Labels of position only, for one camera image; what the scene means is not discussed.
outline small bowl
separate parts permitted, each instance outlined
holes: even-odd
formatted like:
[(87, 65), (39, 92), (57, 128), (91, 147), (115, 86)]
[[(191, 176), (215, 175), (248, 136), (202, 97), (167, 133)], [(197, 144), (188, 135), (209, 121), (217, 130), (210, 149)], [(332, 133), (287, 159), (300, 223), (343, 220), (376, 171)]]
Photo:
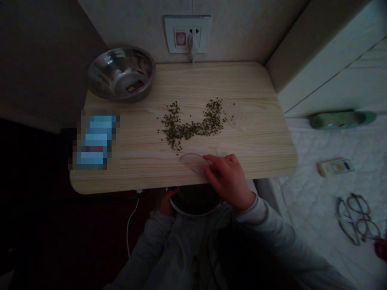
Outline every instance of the small bowl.
[(145, 50), (115, 48), (91, 63), (87, 85), (98, 97), (138, 102), (150, 93), (155, 73), (154, 60)]
[(222, 198), (210, 184), (179, 186), (178, 190), (170, 203), (182, 215), (204, 216), (214, 211), (222, 202)]

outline wooden table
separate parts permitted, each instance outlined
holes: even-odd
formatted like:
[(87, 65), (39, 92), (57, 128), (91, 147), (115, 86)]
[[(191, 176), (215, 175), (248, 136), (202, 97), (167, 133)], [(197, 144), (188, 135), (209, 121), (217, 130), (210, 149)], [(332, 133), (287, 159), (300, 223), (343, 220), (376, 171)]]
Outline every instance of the wooden table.
[[(235, 103), (243, 112), (243, 128), (225, 124), (221, 134), (182, 140), (183, 150), (177, 156), (161, 132), (166, 106), (178, 101), (181, 121), (199, 122), (206, 104), (217, 97), (224, 104)], [(115, 168), (70, 172), (71, 184), (81, 194), (207, 182), (179, 162), (188, 152), (234, 153), (247, 179), (289, 175), (297, 165), (271, 79), (257, 63), (158, 64), (152, 92), (145, 100), (135, 104), (108, 101), (89, 91), (84, 108), (119, 110), (121, 128)]]

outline metal bowl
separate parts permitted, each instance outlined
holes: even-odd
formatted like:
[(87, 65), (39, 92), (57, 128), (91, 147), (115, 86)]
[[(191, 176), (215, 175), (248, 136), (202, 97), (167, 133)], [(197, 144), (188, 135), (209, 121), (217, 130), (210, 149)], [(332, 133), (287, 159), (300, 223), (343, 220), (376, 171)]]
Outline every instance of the metal bowl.
[(87, 72), (89, 90), (104, 99), (141, 101), (150, 92), (156, 65), (149, 53), (115, 48), (97, 57)]

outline wall outlet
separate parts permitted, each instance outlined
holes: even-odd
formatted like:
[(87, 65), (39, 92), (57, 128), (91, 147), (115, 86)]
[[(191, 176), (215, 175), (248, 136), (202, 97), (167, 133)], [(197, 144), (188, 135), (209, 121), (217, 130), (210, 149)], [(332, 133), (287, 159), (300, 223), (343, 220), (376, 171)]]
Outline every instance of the wall outlet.
[(165, 16), (165, 35), (169, 53), (190, 53), (189, 39), (193, 32), (196, 33), (199, 43), (198, 53), (206, 53), (210, 22), (211, 16)]

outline gray sleeve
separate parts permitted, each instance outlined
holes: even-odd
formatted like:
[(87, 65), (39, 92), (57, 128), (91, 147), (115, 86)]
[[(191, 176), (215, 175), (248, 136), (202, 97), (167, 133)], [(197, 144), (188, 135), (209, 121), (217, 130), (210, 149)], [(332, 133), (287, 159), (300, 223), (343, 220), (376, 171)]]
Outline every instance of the gray sleeve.
[(174, 220), (174, 217), (159, 211), (151, 212), (150, 219), (146, 222), (144, 232), (138, 238), (129, 260), (114, 282), (104, 289), (117, 290), (127, 287), (142, 289), (163, 253)]
[(312, 289), (356, 289), (323, 257), (310, 248), (269, 204), (256, 195), (246, 211), (235, 213), (238, 222), (253, 230), (277, 259)]

